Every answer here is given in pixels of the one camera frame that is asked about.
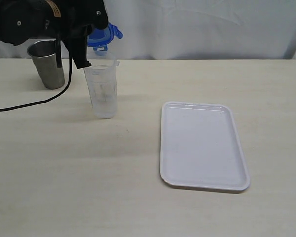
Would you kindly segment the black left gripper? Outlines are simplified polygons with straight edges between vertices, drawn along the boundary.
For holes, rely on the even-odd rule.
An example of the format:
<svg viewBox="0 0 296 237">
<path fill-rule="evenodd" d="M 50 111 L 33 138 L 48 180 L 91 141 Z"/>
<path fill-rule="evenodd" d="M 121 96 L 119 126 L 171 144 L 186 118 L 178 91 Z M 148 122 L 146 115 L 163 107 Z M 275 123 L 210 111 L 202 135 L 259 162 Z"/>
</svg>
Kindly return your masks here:
<svg viewBox="0 0 296 237">
<path fill-rule="evenodd" d="M 108 16 L 102 0 L 42 0 L 44 27 L 41 38 L 60 37 L 76 68 L 91 66 L 87 60 L 87 37 L 94 29 L 108 26 Z"/>
</svg>

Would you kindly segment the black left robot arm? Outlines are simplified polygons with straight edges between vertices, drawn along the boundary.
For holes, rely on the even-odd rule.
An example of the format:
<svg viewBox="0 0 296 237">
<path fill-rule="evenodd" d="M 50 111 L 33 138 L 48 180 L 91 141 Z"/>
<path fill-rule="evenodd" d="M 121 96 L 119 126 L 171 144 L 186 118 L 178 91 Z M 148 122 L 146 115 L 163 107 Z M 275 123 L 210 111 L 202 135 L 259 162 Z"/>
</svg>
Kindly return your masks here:
<svg viewBox="0 0 296 237">
<path fill-rule="evenodd" d="M 59 68 L 62 44 L 78 69 L 89 67 L 87 37 L 108 24 L 102 0 L 0 0 L 0 41 L 18 46 L 28 39 L 54 39 Z"/>
</svg>

